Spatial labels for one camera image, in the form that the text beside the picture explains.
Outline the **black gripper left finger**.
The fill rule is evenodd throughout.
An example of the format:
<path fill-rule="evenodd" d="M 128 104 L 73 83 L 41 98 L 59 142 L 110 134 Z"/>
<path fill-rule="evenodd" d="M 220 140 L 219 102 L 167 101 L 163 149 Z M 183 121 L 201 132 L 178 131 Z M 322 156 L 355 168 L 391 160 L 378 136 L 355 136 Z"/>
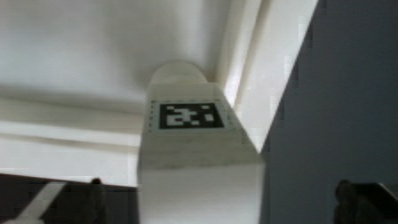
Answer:
<path fill-rule="evenodd" d="M 44 184 L 11 224 L 139 224 L 137 190 L 89 183 Z"/>

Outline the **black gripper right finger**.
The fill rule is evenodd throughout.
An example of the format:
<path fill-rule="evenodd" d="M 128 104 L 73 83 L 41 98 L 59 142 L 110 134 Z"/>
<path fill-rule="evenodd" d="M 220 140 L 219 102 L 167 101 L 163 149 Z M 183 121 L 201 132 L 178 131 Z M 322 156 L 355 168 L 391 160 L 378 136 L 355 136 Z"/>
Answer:
<path fill-rule="evenodd" d="M 343 179 L 336 201 L 334 224 L 398 224 L 398 184 Z"/>

